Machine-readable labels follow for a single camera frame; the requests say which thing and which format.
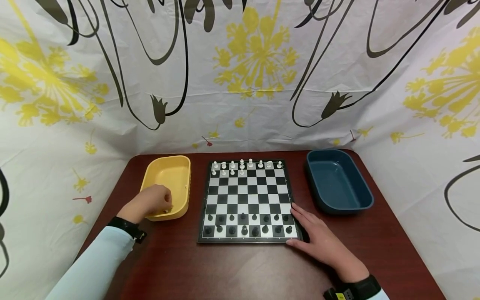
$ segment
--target hand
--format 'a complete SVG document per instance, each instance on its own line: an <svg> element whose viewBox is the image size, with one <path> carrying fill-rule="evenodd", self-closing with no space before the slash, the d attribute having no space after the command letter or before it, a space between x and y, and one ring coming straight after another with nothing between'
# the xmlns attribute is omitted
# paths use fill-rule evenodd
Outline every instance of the hand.
<svg viewBox="0 0 480 300"><path fill-rule="evenodd" d="M367 267L330 231L324 221L295 203L292 203L290 212L308 232L310 243L287 240L287 245L331 266L343 282L358 282L370 275Z"/></svg>
<svg viewBox="0 0 480 300"><path fill-rule="evenodd" d="M163 185L154 184L143 189L117 214L132 223L140 223L146 216L172 208L172 193Z"/></svg>

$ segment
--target black pawn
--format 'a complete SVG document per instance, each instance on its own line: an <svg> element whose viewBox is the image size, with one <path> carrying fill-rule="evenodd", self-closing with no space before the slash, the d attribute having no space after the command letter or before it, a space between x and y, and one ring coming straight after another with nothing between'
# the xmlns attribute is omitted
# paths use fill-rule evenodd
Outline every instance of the black pawn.
<svg viewBox="0 0 480 300"><path fill-rule="evenodd" d="M254 237L258 236L258 227L257 227L257 226L255 226L255 227L252 229L252 235L253 235Z"/></svg>

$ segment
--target smartwatch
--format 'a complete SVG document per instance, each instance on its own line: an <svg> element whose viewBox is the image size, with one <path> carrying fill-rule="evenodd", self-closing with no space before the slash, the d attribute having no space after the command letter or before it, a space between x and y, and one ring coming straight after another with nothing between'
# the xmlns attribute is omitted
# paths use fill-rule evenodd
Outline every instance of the smartwatch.
<svg viewBox="0 0 480 300"><path fill-rule="evenodd" d="M378 294L382 288L377 279L370 274L364 280L345 283L340 291L333 288L324 293L326 300L367 300Z"/></svg>
<svg viewBox="0 0 480 300"><path fill-rule="evenodd" d="M145 231L138 228L138 224L132 223L117 216L113 217L107 226L116 227L125 231L132 236L136 243L139 244L141 244L147 236Z"/></svg>

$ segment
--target chessboard border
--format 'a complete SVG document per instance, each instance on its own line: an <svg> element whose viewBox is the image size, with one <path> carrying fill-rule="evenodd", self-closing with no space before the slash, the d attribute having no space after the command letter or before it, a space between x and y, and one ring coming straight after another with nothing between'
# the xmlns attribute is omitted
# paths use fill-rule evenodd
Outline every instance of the chessboard border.
<svg viewBox="0 0 480 300"><path fill-rule="evenodd" d="M271 160L272 162L277 162L281 161L283 165L283 173L285 174L285 181L287 182L287 190L288 190L288 196L290 198L290 203L295 202L293 199L292 195L292 187L290 186L290 177L288 176L288 170L287 170L287 164L286 161L283 159L262 159L264 162ZM260 159L254 159L253 162L259 162ZM200 221L198 224L198 238L197 238L197 243L199 244L284 244L287 240L291 239L290 237L282 237L282 238L204 238L203 235L203 224L204 224L204 211L206 210L206 205L207 205L207 198L208 198L208 187L210 186L210 179L211 179L211 171L212 171L212 165L213 165L213 160L211 160L208 163L207 166L207 180L205 180L205 188L204 188L204 199L203 199L203 205L202 209L200 210ZM235 163L240 163L240 160L234 160ZM293 222L295 225L295 230L297 231L297 239L303 240L302 236L302 226L300 225L300 222L293 216Z"/></svg>

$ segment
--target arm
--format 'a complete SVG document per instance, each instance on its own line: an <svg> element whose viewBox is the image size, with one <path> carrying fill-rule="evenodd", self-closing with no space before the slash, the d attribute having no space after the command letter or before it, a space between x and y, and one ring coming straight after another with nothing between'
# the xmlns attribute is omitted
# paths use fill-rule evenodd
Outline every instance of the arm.
<svg viewBox="0 0 480 300"><path fill-rule="evenodd" d="M171 193L153 185L128 202L117 217L138 224L145 216L171 208ZM107 226L67 270L46 300L102 300L120 263L132 251L135 240L127 232Z"/></svg>

